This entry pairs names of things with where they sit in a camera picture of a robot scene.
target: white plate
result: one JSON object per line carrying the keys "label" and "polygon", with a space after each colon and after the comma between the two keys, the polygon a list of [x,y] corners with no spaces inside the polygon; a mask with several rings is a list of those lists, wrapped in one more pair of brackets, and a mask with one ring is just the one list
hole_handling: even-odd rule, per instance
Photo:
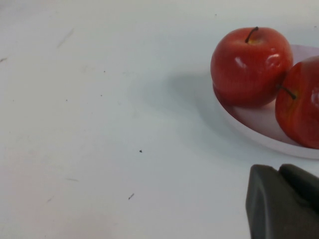
{"label": "white plate", "polygon": [[[291,45],[294,63],[319,55],[319,48]],[[253,141],[273,150],[302,158],[319,159],[319,150],[302,147],[288,138],[275,118],[275,101],[259,109],[242,109],[224,105],[220,108],[227,121]]]}

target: scuff mark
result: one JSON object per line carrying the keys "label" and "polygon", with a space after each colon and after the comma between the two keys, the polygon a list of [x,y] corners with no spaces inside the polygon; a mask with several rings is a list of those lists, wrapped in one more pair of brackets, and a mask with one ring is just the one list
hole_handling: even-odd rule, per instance
{"label": "scuff mark", "polygon": [[129,199],[131,199],[134,196],[134,193],[129,197]]}
{"label": "scuff mark", "polygon": [[65,180],[73,181],[73,182],[79,182],[79,180],[77,180],[77,179],[75,179],[75,178],[66,178]]}
{"label": "scuff mark", "polygon": [[66,40],[73,35],[73,33],[74,33],[74,28],[71,31],[69,31],[68,34],[65,35],[65,37],[60,41],[60,43],[57,45],[56,48],[60,48],[66,42]]}
{"label": "scuff mark", "polygon": [[2,61],[6,61],[7,59],[8,59],[7,57],[0,59],[0,63],[1,63]]}
{"label": "scuff mark", "polygon": [[48,201],[46,201],[46,203],[51,202],[53,198],[54,198],[54,196],[52,198],[49,198]]}

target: white tabletop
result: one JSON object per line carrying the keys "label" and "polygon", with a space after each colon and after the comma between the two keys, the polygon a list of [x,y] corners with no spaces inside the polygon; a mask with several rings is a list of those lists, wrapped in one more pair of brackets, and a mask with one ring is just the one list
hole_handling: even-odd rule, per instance
{"label": "white tabletop", "polygon": [[0,0],[1,238],[248,239],[250,167],[319,175],[319,164],[230,129],[211,54],[256,25],[319,47],[318,11],[317,0]]}

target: red apple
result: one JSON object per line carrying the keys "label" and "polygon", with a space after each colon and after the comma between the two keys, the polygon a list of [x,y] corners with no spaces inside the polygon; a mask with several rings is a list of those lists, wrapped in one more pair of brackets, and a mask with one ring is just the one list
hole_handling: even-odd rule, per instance
{"label": "red apple", "polygon": [[224,103],[260,107],[276,98],[278,84],[293,65],[290,44],[267,27],[241,28],[217,45],[210,71],[214,91]]}
{"label": "red apple", "polygon": [[276,119],[297,143],[319,149],[319,56],[297,63],[276,98]]}

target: apple stem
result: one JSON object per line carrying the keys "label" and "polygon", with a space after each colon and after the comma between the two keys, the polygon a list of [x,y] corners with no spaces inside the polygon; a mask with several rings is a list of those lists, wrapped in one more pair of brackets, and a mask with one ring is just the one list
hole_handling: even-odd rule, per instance
{"label": "apple stem", "polygon": [[259,28],[256,26],[255,28],[253,28],[253,29],[250,31],[249,35],[247,36],[247,38],[246,38],[246,40],[245,40],[246,43],[248,43],[251,34],[253,34],[254,31],[258,31],[258,29],[259,29]]}
{"label": "apple stem", "polygon": [[286,91],[291,96],[291,98],[293,98],[293,100],[297,98],[297,96],[294,93],[292,93],[290,90],[288,90],[286,87],[278,85],[278,88]]}

